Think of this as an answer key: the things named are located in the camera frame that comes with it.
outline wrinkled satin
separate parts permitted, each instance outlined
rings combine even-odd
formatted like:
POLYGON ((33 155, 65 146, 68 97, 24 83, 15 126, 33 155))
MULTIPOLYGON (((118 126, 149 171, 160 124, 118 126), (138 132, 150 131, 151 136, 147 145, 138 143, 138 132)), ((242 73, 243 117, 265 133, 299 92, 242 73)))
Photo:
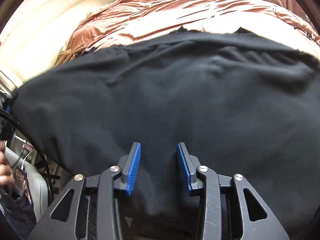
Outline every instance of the wrinkled satin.
POLYGON ((66 53, 74 51, 79 44, 98 50, 130 45, 165 35, 181 26, 210 32, 205 27, 208 19, 234 12, 262 13, 279 18, 320 44, 319 35, 308 22, 263 0, 118 0, 78 26, 66 53))

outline silver bolt head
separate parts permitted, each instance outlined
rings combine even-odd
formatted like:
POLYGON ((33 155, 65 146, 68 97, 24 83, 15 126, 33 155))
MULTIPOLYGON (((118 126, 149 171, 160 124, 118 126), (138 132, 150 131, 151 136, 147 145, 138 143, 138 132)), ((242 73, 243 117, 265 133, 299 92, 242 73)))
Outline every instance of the silver bolt head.
POLYGON ((83 180, 83 175, 82 174, 77 174, 76 176, 75 176, 75 180, 76 181, 81 181, 81 180, 83 180))
POLYGON ((243 175, 241 175, 241 174, 239 174, 239 173, 235 174, 233 177, 234 177, 236 180, 239 180, 239 181, 241 181, 241 180, 244 179, 243 175))
POLYGON ((111 166, 110 167, 110 171, 111 172, 117 172, 117 171, 119 171, 120 170, 120 167, 119 166, 111 166))
POLYGON ((201 171, 201 172, 207 172, 208 171, 208 167, 204 166, 204 165, 201 165, 201 166, 198 167, 198 170, 201 171))

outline black cable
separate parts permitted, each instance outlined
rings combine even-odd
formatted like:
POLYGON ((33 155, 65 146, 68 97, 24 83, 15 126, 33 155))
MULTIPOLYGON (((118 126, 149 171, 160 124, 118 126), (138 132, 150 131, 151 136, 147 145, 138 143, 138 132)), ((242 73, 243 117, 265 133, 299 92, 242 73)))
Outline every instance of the black cable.
POLYGON ((36 151, 38 152, 44 167, 45 167, 45 171, 48 174, 48 182, 49 182, 49 197, 48 197, 48 204, 50 205, 51 202, 53 201, 53 193, 52 193, 52 181, 51 181, 51 177, 50 177, 50 170, 49 170, 49 166, 47 163, 47 160, 44 157, 44 154, 42 153, 42 151, 40 150, 40 148, 36 145, 35 141, 31 138, 31 136, 28 134, 28 132, 21 126, 21 124, 13 118, 12 115, 10 115, 9 113, 7 113, 4 109, 0 108, 0 117, 2 117, 3 119, 7 120, 15 129, 19 130, 23 136, 32 144, 32 146, 36 149, 36 151))

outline bed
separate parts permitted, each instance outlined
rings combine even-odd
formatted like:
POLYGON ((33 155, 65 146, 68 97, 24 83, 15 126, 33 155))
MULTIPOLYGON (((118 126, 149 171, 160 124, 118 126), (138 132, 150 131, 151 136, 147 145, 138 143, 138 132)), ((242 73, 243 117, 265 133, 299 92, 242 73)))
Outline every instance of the bed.
MULTIPOLYGON (((211 33, 233 33, 242 27, 259 36, 320 58, 318 34, 308 22, 283 8, 280 0, 236 0, 240 5, 233 9, 227 9, 233 6, 231 2, 224 4, 225 8, 221 10, 210 12, 210 9, 206 8, 202 13, 199 11, 196 13, 197 5, 194 3, 188 8, 180 7, 184 8, 186 13, 178 16, 179 21, 175 19, 174 10, 163 8, 160 12, 155 6, 156 11, 150 14, 140 14, 131 21, 127 19, 121 26, 117 26, 116 33, 103 30, 99 35, 105 37, 99 44, 95 44, 94 39, 89 42, 90 38, 86 40, 83 38, 84 28, 87 29, 89 25, 96 28, 92 25, 93 18, 96 23, 103 22, 107 20, 103 14, 108 14, 110 11, 114 13, 118 8, 121 10, 123 9, 121 6, 125 6, 125 3, 140 3, 143 6, 146 1, 150 6, 156 0, 49 0, 43 3, 27 15, 2 42, 0 46, 2 83, 11 90, 19 87, 27 80, 53 68, 56 63, 59 65, 75 57, 74 53, 69 54, 80 44, 89 48, 128 45, 166 34, 181 26, 211 33), (193 14, 196 18, 185 17, 187 14, 193 14), (161 22, 161 19, 168 15, 173 20, 170 26, 150 28, 155 19, 161 22), (149 29, 144 29, 147 33, 139 32, 141 24, 148 26, 149 29)), ((202 8, 208 6, 208 1, 204 0, 202 8)))

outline black fabric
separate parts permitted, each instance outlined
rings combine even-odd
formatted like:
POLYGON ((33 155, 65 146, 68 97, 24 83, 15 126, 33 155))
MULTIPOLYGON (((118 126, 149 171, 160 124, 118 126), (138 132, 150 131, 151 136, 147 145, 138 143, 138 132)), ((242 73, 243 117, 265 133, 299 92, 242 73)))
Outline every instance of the black fabric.
POLYGON ((121 206, 194 232, 176 144, 217 173, 243 174, 293 236, 320 203, 319 62, 252 33, 179 30, 89 53, 19 88, 12 113, 72 174, 103 172, 142 145, 121 206))
POLYGON ((131 231, 135 236, 157 240, 194 240, 195 235, 181 230, 154 223, 147 219, 134 219, 131 231))

